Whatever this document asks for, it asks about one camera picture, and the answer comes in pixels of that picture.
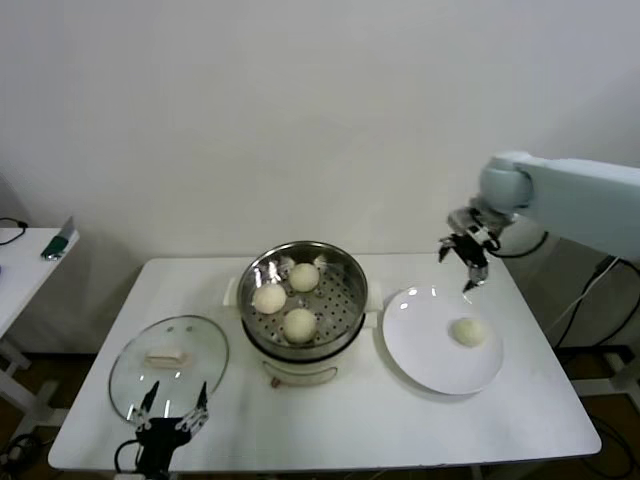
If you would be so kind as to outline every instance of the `table leg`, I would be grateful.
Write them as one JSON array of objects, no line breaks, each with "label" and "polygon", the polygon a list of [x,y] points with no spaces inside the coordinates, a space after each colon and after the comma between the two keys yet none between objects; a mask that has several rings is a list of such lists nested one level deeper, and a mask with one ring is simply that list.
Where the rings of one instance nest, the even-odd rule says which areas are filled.
[{"label": "table leg", "polygon": [[640,412],[640,359],[635,359],[625,365],[619,355],[606,354],[605,359],[615,372],[611,378],[594,378],[588,380],[573,380],[571,384],[579,397],[595,395],[620,395],[629,397]]},{"label": "table leg", "polygon": [[13,375],[18,368],[26,370],[31,366],[29,359],[7,340],[6,336],[0,340],[0,356],[3,356],[11,362],[6,370],[9,376]]},{"label": "table leg", "polygon": [[0,396],[24,412],[24,417],[11,438],[30,433],[38,426],[62,426],[69,410],[49,406],[49,400],[56,388],[58,382],[47,381],[38,394],[34,395],[5,372],[0,371]]}]

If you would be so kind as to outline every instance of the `cable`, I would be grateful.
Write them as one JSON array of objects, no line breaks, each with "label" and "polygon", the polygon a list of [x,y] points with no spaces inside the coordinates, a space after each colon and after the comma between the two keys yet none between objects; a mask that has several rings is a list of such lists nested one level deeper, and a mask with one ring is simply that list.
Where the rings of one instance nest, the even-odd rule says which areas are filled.
[{"label": "cable", "polygon": [[549,232],[544,232],[542,234],[542,238],[538,240],[538,243],[536,243],[529,250],[525,250],[522,253],[498,253],[491,250],[487,250],[487,252],[489,252],[489,255],[493,255],[494,257],[497,257],[497,258],[522,258],[522,257],[526,257],[527,255],[531,255],[533,252],[539,250],[540,247],[544,245],[544,242],[547,241],[547,238],[549,238]]},{"label": "cable", "polygon": [[45,447],[47,445],[51,445],[55,441],[56,441],[56,435],[54,435],[53,438],[50,438],[49,440],[45,440],[44,442],[41,442],[40,445]]},{"label": "cable", "polygon": [[0,472],[15,478],[31,467],[40,453],[40,439],[32,433],[24,433],[12,439],[0,453]]},{"label": "cable", "polygon": [[19,239],[22,235],[24,235],[24,233],[27,231],[27,228],[29,228],[29,225],[27,224],[27,222],[23,222],[22,220],[17,220],[15,218],[11,218],[11,217],[0,217],[0,222],[4,222],[4,221],[10,221],[15,223],[18,228],[22,229],[22,232],[20,232],[18,235],[16,235],[15,237],[13,237],[11,240],[7,240],[6,242],[0,242],[0,246],[2,245],[9,245],[12,242],[15,242],[17,239]]},{"label": "cable", "polygon": [[118,462],[118,457],[120,457],[120,452],[127,445],[133,445],[134,443],[139,443],[136,438],[127,440],[126,442],[121,443],[118,448],[116,448],[116,453],[113,455],[113,464],[116,467],[116,473],[122,473],[122,470],[120,469],[120,463]]},{"label": "cable", "polygon": [[142,445],[138,443],[138,451],[136,452],[136,468],[138,468],[138,463],[140,462],[140,453],[142,452]]},{"label": "cable", "polygon": [[[610,440],[613,440],[613,442],[615,442],[620,448],[622,448],[622,450],[624,451],[626,457],[627,457],[627,461],[629,462],[627,465],[627,468],[625,469],[624,472],[622,473],[606,473],[603,472],[602,470],[600,470],[599,468],[596,468],[595,466],[593,466],[593,464],[591,462],[589,462],[586,459],[581,459],[582,464],[587,468],[587,470],[589,470],[592,473],[595,473],[596,475],[599,475],[603,478],[610,478],[610,479],[622,479],[622,478],[627,478],[629,475],[631,475],[634,471],[634,469],[636,467],[640,467],[640,465],[638,464],[637,459],[635,458],[634,454],[633,454],[633,450],[631,448],[631,446],[629,445],[629,442],[627,441],[626,438],[624,438],[624,436],[618,432],[615,428],[613,428],[610,424],[608,424],[607,422],[605,422],[604,420],[602,420],[599,417],[593,416],[593,415],[589,415],[589,417],[591,418],[592,421],[594,421],[594,427],[596,428],[596,431],[602,435],[605,436],[607,438],[609,438]],[[595,425],[595,423],[600,423],[602,426],[606,427],[602,428],[602,426],[598,426]]]},{"label": "cable", "polygon": [[544,332],[548,333],[551,330],[553,330],[553,328],[558,324],[558,322],[562,320],[564,316],[567,313],[569,313],[575,305],[578,304],[578,302],[580,302],[583,298],[589,295],[589,292],[591,291],[591,289],[602,279],[602,277],[604,277],[609,272],[609,270],[611,270],[616,265],[616,263],[618,263],[618,260],[620,260],[620,258],[615,257],[613,261],[609,264],[609,266],[605,268],[605,270],[601,274],[599,274],[596,278],[594,278],[591,284],[584,289],[583,293],[580,294],[580,296],[576,298],[573,302],[571,302],[569,306],[560,315],[558,315],[558,317],[553,322],[551,322],[551,325],[549,325],[547,328],[544,329]]},{"label": "cable", "polygon": [[[629,267],[630,269],[632,269],[635,272],[635,274],[638,276],[638,278],[640,279],[640,270],[634,264],[632,264],[631,262],[628,262],[626,260],[623,260],[621,263],[625,267]],[[624,321],[620,324],[620,326],[618,328],[616,328],[613,332],[611,332],[609,335],[604,337],[602,340],[600,340],[599,342],[596,342],[593,346],[594,347],[598,347],[598,346],[602,345],[603,343],[605,343],[606,341],[611,340],[618,333],[620,333],[629,324],[629,322],[633,319],[633,317],[635,316],[636,312],[638,311],[638,308],[640,308],[640,294],[638,294],[638,298],[636,300],[635,305],[633,306],[631,311],[628,313],[628,315],[626,316]]]},{"label": "cable", "polygon": [[560,347],[560,344],[569,333],[569,330],[571,330],[571,326],[573,325],[573,322],[576,319],[576,315],[578,314],[578,310],[580,310],[580,306],[582,305],[582,301],[584,300],[584,295],[597,277],[598,277],[598,274],[594,272],[593,275],[591,275],[591,277],[589,278],[589,280],[587,280],[587,283],[584,284],[584,287],[582,287],[582,292],[580,292],[581,298],[578,301],[578,303],[576,303],[575,307],[573,307],[573,312],[571,312],[571,318],[569,319],[569,323],[567,323],[567,326],[564,328],[564,332],[562,332],[562,335],[560,335],[560,340],[558,340],[556,342],[556,346],[553,347],[554,349]]},{"label": "cable", "polygon": [[[638,276],[638,278],[640,278],[640,269],[638,269],[631,262],[628,262],[627,260],[619,260],[618,263],[620,265],[624,265],[625,267],[631,268],[634,271],[634,273]],[[597,273],[598,273],[598,268],[596,268],[596,271],[593,273],[591,278],[589,278],[589,280],[585,284],[584,288],[582,289],[582,294],[584,294],[585,291],[588,288],[590,288],[590,286],[594,283],[595,278],[597,276]],[[562,336],[560,337],[560,340],[558,340],[558,342],[556,343],[555,348],[558,348],[560,346],[562,341],[565,339],[565,337],[569,333],[569,330],[571,329],[571,326],[573,325],[573,322],[576,319],[576,316],[578,314],[578,310],[580,309],[580,306],[582,305],[582,300],[583,299],[581,299],[578,303],[576,303],[576,305],[575,305],[575,307],[573,309],[573,312],[571,313],[571,319],[569,320],[569,323],[565,327],[564,332],[562,333]],[[594,343],[592,345],[592,347],[599,347],[600,345],[602,345],[603,343],[607,342],[608,340],[611,340],[618,333],[620,333],[629,324],[629,322],[631,322],[631,320],[633,319],[633,317],[635,316],[635,314],[636,314],[636,312],[638,311],[639,308],[640,308],[640,294],[638,295],[638,298],[636,299],[636,303],[633,305],[633,308],[629,311],[629,313],[627,314],[627,316],[625,317],[623,322],[613,332],[611,332],[609,335],[604,337],[602,340]],[[566,360],[564,362],[561,362],[561,363],[562,363],[563,366],[567,365],[574,358],[575,358],[575,356],[573,356],[573,357],[569,358],[568,360]]]}]

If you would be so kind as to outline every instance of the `small white table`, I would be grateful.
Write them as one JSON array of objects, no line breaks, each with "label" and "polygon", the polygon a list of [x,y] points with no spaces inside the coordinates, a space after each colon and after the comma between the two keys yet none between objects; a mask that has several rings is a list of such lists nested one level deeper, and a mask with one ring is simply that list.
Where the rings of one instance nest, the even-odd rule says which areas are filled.
[{"label": "small white table", "polygon": [[[462,288],[464,266],[436,256],[356,257],[388,299],[434,278]],[[174,472],[351,470],[470,465],[588,455],[600,439],[571,383],[501,261],[482,287],[505,361],[484,391],[446,396],[412,385],[385,352],[378,328],[349,347],[353,367],[327,384],[278,388],[253,354],[239,313],[224,307],[231,277],[250,258],[156,259],[144,267],[49,454],[63,470],[113,470],[134,429],[113,411],[111,366],[143,328],[169,316],[203,315],[226,332],[228,370],[209,401],[210,419],[173,456]],[[121,465],[132,468],[135,448]]]},{"label": "small white table", "polygon": [[[21,231],[19,228],[0,228],[0,241],[7,241]],[[14,242],[0,246],[0,338],[64,259],[47,261],[40,257],[59,231],[58,228],[28,228]],[[73,248],[78,238],[77,232],[74,233],[66,252]],[[62,425],[67,410],[48,406],[57,383],[45,382],[34,395],[12,378],[18,368],[29,368],[29,360],[7,339],[0,341],[0,355],[11,362],[7,370],[0,371],[0,396],[24,413],[14,436],[30,432],[38,425]]]}]

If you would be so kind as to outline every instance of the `stainless steel steamer basket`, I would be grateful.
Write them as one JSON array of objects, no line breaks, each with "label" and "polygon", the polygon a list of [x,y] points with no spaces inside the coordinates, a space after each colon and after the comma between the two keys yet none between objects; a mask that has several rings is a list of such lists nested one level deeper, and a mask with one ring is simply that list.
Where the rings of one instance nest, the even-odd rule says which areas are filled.
[{"label": "stainless steel steamer basket", "polygon": [[[288,282],[295,264],[311,263],[320,272],[311,292],[294,291]],[[285,306],[273,315],[253,308],[253,294],[265,283],[279,283],[287,292]],[[238,306],[245,331],[263,353],[280,361],[311,363],[346,348],[364,322],[367,280],[355,259],[338,247],[321,242],[292,242],[275,247],[251,263],[238,285]],[[316,317],[317,332],[303,345],[287,342],[282,323],[294,308],[306,308]]]}]

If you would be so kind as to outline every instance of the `white plate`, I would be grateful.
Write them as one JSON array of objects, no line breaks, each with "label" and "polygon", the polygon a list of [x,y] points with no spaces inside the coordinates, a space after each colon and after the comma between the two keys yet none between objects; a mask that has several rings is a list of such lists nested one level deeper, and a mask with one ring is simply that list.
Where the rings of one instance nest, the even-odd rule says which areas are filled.
[{"label": "white plate", "polygon": [[[479,392],[500,371],[502,338],[468,297],[436,285],[416,286],[396,295],[384,312],[382,332],[391,356],[413,380],[452,395]],[[451,336],[463,317],[487,328],[482,345],[466,347]]]}]

